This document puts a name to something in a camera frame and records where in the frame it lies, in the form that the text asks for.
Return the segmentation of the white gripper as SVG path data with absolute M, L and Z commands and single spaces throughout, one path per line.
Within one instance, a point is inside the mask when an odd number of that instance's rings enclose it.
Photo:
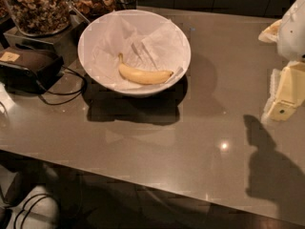
M 273 69 L 270 97 L 262 121 L 286 121 L 305 101 L 305 0 L 295 0 L 279 19 L 260 33 L 258 39 L 276 43 L 278 53 L 290 62 L 280 71 Z

